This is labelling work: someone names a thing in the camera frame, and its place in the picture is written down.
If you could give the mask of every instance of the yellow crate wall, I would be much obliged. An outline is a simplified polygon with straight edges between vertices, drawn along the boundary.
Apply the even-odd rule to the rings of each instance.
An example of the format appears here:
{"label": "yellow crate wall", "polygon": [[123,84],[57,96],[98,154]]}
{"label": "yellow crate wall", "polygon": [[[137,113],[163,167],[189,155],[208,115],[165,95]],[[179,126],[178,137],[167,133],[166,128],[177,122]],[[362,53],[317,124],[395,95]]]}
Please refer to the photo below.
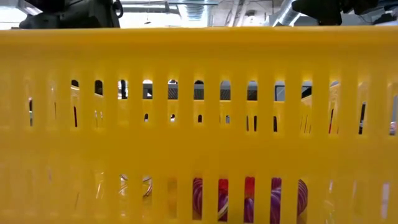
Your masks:
{"label": "yellow crate wall", "polygon": [[[396,136],[388,135],[398,29],[172,29],[0,32],[0,220],[4,223],[140,223],[142,177],[151,175],[151,220],[192,222],[192,180],[203,178],[203,223],[217,222],[218,179],[229,180],[228,223],[243,222],[244,178],[256,178],[254,222],[268,223],[271,178],[282,177],[280,224],[296,222],[297,180],[308,181],[307,223],[324,222],[323,201],[333,180],[335,222],[353,223],[353,183],[364,183],[365,223],[381,223],[383,183],[390,184],[388,216],[398,221]],[[167,81],[178,80],[178,100]],[[79,81],[79,97],[71,80]],[[118,80],[129,98],[118,100]],[[142,81],[153,81],[153,100]],[[193,100],[194,80],[205,99]],[[93,93],[103,82],[103,99]],[[220,103],[220,83],[231,101]],[[258,100],[246,102],[247,83]],[[276,80],[285,102],[274,103]],[[311,133],[300,131],[301,85],[311,80]],[[329,86],[338,80],[338,133],[328,134]],[[368,84],[366,132],[358,135],[358,85]],[[33,125],[29,124],[29,97]],[[56,102],[56,116],[52,116]],[[118,118],[127,104],[128,123]],[[71,116],[78,105],[78,127]],[[101,126],[94,111],[103,112]],[[169,111],[177,119],[170,123]],[[143,117],[148,111],[149,120]],[[220,125],[220,114],[231,122]],[[257,114],[257,131],[246,116]],[[202,124],[196,122],[203,115]],[[273,116],[280,116],[278,133]],[[103,198],[96,173],[103,170]],[[129,177],[121,215],[120,174]],[[167,218],[167,180],[177,178],[177,220]]]}

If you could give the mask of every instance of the yellow plastic basket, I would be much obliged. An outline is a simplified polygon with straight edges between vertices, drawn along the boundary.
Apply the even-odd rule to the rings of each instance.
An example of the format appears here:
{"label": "yellow plastic basket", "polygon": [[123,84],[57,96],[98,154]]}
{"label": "yellow plastic basket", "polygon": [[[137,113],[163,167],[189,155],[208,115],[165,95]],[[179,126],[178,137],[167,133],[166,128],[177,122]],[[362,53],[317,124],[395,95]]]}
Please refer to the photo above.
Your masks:
{"label": "yellow plastic basket", "polygon": [[[0,223],[217,223],[220,178],[228,223],[242,223],[245,177],[255,177],[254,223],[269,223],[271,178],[281,177],[280,224],[297,221],[302,178],[307,224],[395,224],[397,37],[396,27],[0,32]],[[195,80],[203,100],[193,99]],[[231,99],[220,101],[225,80]],[[248,101],[252,80],[257,100]],[[301,100],[308,80],[312,95]],[[284,102],[274,101],[276,81]],[[195,177],[201,220],[192,218]]]}

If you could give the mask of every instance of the black machine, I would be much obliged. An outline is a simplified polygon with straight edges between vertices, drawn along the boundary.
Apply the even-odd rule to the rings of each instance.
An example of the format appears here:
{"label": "black machine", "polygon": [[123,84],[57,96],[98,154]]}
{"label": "black machine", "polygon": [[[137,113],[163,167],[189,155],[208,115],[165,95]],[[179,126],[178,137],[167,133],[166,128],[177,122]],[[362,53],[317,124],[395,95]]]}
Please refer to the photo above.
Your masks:
{"label": "black machine", "polygon": [[[292,3],[294,11],[308,15],[316,19],[319,25],[326,26],[340,25],[342,11],[343,13],[354,11],[357,15],[363,15],[377,9],[388,11],[395,7],[398,7],[398,0],[296,0]],[[393,15],[384,16],[381,22],[396,19],[397,17]]]}
{"label": "black machine", "polygon": [[120,0],[25,0],[42,13],[19,24],[21,29],[120,27]]}

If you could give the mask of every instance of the plastic crate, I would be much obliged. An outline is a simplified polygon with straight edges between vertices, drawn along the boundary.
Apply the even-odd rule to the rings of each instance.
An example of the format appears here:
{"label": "plastic crate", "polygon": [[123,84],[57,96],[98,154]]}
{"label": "plastic crate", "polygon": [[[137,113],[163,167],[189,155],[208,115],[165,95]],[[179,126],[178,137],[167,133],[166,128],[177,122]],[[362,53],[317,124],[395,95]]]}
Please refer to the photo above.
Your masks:
{"label": "plastic crate", "polygon": [[[396,223],[398,139],[389,123],[398,93],[397,36],[394,27],[0,32],[0,220],[216,223],[218,179],[225,178],[228,222],[242,223],[250,176],[254,223],[269,223],[273,177],[282,178],[280,224],[296,222],[303,177],[308,224],[329,218],[329,201],[338,224]],[[168,100],[173,79],[178,99]],[[94,93],[96,80],[102,95]],[[120,80],[128,81],[127,99],[118,99]],[[153,81],[152,99],[143,99],[143,80]],[[194,100],[195,80],[203,80],[203,100]],[[223,80],[231,84],[226,101]],[[251,80],[257,100],[248,101]],[[286,85],[283,103],[274,101],[278,80]],[[312,81],[312,96],[301,100],[304,80]],[[338,94],[329,94],[335,80]],[[120,174],[129,177],[125,196]],[[153,189],[144,219],[147,175]],[[192,218],[195,177],[203,178],[201,220]]]}

